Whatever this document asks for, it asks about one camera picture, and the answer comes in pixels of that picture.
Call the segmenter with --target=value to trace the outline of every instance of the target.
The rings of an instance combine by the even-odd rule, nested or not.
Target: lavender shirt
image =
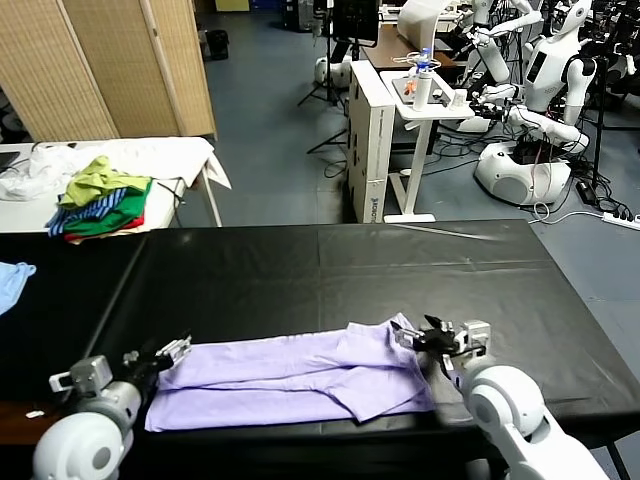
[[[411,328],[402,315],[395,320]],[[163,372],[152,432],[354,418],[433,409],[415,353],[390,322],[245,342],[194,345]]]

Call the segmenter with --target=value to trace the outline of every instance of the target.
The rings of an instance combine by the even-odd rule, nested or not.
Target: black table
[[[93,348],[144,236],[80,246],[45,234],[0,235],[0,261],[37,271],[18,303],[0,317],[0,401],[55,401],[48,379]]]
[[[638,429],[640,385],[524,221],[155,231],[94,353],[150,335],[194,342],[376,324],[397,312],[491,323],[493,354],[541,386],[589,447]],[[398,471],[492,453],[439,372],[432,414],[274,427],[137,432],[126,468]]]

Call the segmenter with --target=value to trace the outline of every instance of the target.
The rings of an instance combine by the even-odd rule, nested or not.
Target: folded clothing
[[[411,327],[401,314],[391,320]],[[269,425],[433,410],[415,353],[390,321],[345,330],[194,345],[163,372],[149,431]]]
[[[147,183],[143,191],[127,188],[124,198],[103,218],[86,218],[68,222],[64,226],[64,232],[82,236],[115,232],[142,215],[149,190],[151,190],[151,182]]]
[[[16,265],[0,262],[0,315],[18,302],[27,279],[35,272],[36,267],[23,262]]]
[[[126,193],[126,188],[118,188],[106,197],[90,202],[81,208],[67,210],[66,208],[58,207],[58,211],[55,213],[53,218],[47,222],[47,227],[49,227],[49,236],[55,237],[56,235],[62,235],[64,232],[64,226],[69,222],[86,220],[89,218],[102,220],[122,201]]]
[[[119,188],[144,191],[149,181],[149,177],[135,177],[112,170],[109,159],[100,156],[71,179],[59,205],[68,209],[84,207]]]
[[[144,212],[138,218],[132,220],[130,223],[127,223],[121,229],[119,229],[118,233],[139,233],[138,228],[144,225]],[[80,245],[84,240],[90,240],[92,238],[105,238],[112,233],[104,233],[102,235],[76,235],[75,233],[67,233],[64,236],[66,242],[73,243],[75,245]]]

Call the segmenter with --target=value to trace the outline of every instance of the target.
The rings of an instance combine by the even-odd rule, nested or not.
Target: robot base
[[[519,165],[511,154],[516,142],[494,143],[480,154],[474,176],[489,195],[512,205],[553,203],[571,169],[562,162]]]

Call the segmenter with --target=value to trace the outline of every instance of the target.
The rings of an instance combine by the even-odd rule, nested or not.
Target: white robot
[[[503,84],[486,87],[478,104],[507,99],[503,121],[524,127],[541,140],[537,154],[516,161],[516,142],[489,145],[480,154],[475,178],[493,197],[514,205],[553,203],[571,173],[562,155],[582,152],[589,138],[574,125],[584,106],[587,87],[596,73],[592,58],[581,58],[578,30],[591,8],[591,0],[561,0],[557,3],[551,27],[552,36],[538,37],[525,45],[528,65],[524,86]],[[566,87],[562,118],[547,112],[554,98]]]
[[[176,339],[155,353],[124,356],[117,380],[107,359],[89,357],[53,375],[54,392],[74,391],[74,413],[42,436],[33,455],[34,480],[116,480],[133,445],[133,425],[149,400],[158,373],[173,368],[191,351],[191,337]]]
[[[431,330],[394,325],[401,345],[428,352],[460,391],[474,421],[509,466],[506,480],[607,480],[598,462],[570,437],[523,371],[488,355],[491,327],[472,321],[456,334],[451,322],[425,315]]]

